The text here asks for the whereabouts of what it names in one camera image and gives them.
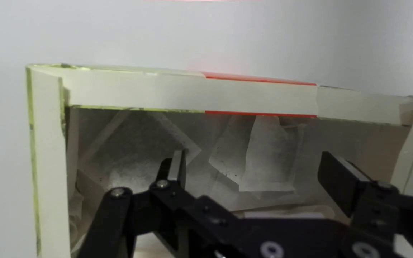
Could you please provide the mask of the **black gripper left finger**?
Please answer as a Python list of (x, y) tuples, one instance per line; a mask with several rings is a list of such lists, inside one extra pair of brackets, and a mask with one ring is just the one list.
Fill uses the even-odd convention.
[(136, 239), (153, 233), (173, 258), (245, 258), (233, 240), (238, 217), (208, 196), (185, 189), (186, 153), (162, 160), (144, 192), (109, 189), (93, 216), (77, 258), (133, 258)]

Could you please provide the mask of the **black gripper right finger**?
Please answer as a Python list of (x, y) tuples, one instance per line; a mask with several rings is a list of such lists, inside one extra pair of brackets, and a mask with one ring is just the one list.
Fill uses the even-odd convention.
[(394, 236), (413, 246), (413, 196), (374, 180), (355, 164), (327, 150), (321, 153), (318, 182), (350, 217), (341, 240), (342, 258), (400, 258)]

